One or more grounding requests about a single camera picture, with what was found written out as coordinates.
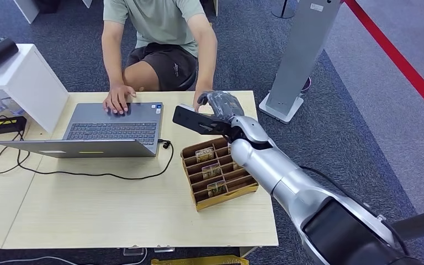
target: red floor stripe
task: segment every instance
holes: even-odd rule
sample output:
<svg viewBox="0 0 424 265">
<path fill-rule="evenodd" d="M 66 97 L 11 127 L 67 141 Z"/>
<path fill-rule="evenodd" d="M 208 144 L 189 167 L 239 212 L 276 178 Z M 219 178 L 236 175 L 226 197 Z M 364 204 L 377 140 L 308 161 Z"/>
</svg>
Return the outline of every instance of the red floor stripe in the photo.
<svg viewBox="0 0 424 265">
<path fill-rule="evenodd" d="M 394 64 L 402 72 L 402 74 L 409 80 L 413 87 L 424 98 L 424 79 L 408 62 L 407 59 L 396 49 L 396 47 L 389 41 L 384 33 L 376 26 L 371 18 L 366 14 L 362 7 L 355 0 L 345 0 L 348 7 L 357 16 L 363 26 L 391 58 Z"/>
</svg>

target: laptop lid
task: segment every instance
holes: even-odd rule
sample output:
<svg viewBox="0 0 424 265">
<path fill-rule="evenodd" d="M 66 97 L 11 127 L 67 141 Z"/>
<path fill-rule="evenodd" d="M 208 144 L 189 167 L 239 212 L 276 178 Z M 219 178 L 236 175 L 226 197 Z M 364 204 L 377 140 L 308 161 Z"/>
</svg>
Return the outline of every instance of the laptop lid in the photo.
<svg viewBox="0 0 424 265">
<path fill-rule="evenodd" d="M 136 140 L 0 141 L 0 145 L 57 158 L 155 156 Z"/>
</svg>

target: cardboard box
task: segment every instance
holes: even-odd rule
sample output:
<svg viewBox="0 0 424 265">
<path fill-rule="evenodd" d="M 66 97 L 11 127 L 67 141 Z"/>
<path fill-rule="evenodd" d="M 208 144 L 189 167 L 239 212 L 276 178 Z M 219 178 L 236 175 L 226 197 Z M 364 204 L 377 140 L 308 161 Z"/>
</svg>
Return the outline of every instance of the cardboard box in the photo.
<svg viewBox="0 0 424 265">
<path fill-rule="evenodd" d="M 214 158 L 198 163 L 195 152 L 208 147 L 213 148 Z M 181 151 L 181 158 L 183 159 L 183 168 L 191 187 L 191 196 L 197 211 L 250 192 L 255 192 L 259 186 L 244 168 L 238 167 L 234 169 L 227 141 L 224 138 L 217 138 L 186 147 Z M 216 163 L 220 164 L 219 174 L 205 179 L 202 168 Z M 226 192 L 209 197 L 207 186 L 219 181 L 225 181 Z"/>
</svg>

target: person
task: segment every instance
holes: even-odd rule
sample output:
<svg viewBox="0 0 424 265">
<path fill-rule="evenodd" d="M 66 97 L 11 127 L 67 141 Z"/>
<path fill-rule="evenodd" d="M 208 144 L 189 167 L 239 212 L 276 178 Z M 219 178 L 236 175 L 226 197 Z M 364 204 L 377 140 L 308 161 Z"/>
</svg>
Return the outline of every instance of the person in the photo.
<svg viewBox="0 0 424 265">
<path fill-rule="evenodd" d="M 121 69 L 121 39 L 130 18 L 137 43 Z M 128 111 L 126 97 L 138 91 L 177 91 L 196 71 L 198 97 L 213 90 L 217 39 L 199 0 L 104 0 L 102 49 L 109 78 L 106 112 Z"/>
</svg>

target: card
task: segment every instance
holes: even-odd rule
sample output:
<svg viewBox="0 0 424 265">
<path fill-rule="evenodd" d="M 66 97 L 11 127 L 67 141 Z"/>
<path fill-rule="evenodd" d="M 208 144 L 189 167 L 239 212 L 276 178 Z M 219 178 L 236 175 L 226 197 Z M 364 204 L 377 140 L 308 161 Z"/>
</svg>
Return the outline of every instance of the card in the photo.
<svg viewBox="0 0 424 265">
<path fill-rule="evenodd" d="M 212 178 L 220 175 L 220 164 L 215 163 L 210 166 L 205 166 L 202 168 L 202 176 L 204 179 Z"/>
<path fill-rule="evenodd" d="M 226 193 L 225 181 L 221 180 L 207 185 L 207 192 L 209 198 Z"/>
<path fill-rule="evenodd" d="M 212 147 L 207 147 L 196 151 L 196 161 L 198 163 L 214 159 L 214 149 Z"/>
</svg>

